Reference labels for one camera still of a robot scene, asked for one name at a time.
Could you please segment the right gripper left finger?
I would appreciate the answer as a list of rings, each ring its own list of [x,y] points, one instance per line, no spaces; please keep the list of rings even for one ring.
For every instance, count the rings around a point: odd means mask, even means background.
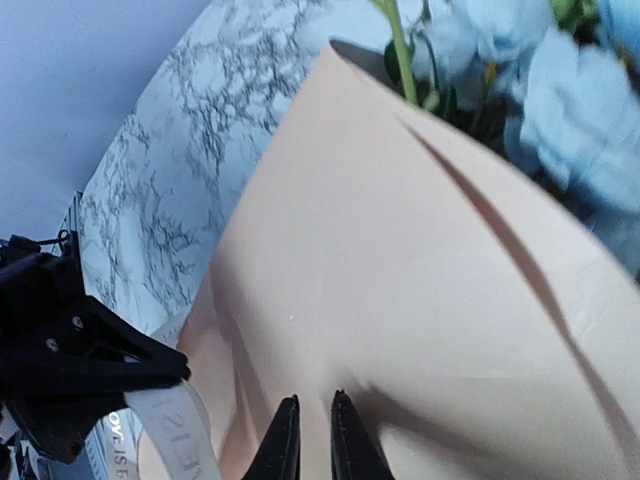
[[[248,469],[248,480],[300,479],[300,405],[297,395],[285,397]]]

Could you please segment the blue fake flower stem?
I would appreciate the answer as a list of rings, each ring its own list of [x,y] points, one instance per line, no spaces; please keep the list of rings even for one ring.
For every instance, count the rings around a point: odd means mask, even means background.
[[[639,5],[398,5],[384,64],[404,99],[502,155],[639,271]]]

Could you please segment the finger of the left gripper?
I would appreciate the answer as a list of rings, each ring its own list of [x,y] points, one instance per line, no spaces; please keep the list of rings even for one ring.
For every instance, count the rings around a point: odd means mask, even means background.
[[[191,375],[184,354],[139,332],[85,291],[79,242],[1,243],[1,405],[35,450],[72,463],[96,423],[128,392]]]

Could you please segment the peach wrapping paper sheet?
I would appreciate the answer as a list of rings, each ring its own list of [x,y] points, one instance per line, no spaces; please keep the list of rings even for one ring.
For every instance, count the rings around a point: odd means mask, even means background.
[[[345,391],[399,479],[635,479],[639,291],[497,155],[324,50],[211,257],[178,346],[226,479],[281,399],[330,477]]]

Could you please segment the white ribbon strip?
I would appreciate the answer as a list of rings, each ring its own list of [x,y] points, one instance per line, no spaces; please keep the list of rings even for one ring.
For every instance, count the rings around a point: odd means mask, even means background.
[[[125,407],[102,417],[87,439],[95,479],[220,479],[209,416],[184,380],[127,393]]]

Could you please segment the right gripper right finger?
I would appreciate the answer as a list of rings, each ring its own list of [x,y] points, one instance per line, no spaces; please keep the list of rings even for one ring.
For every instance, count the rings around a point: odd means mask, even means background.
[[[331,473],[336,480],[391,480],[351,398],[337,390],[331,404]]]

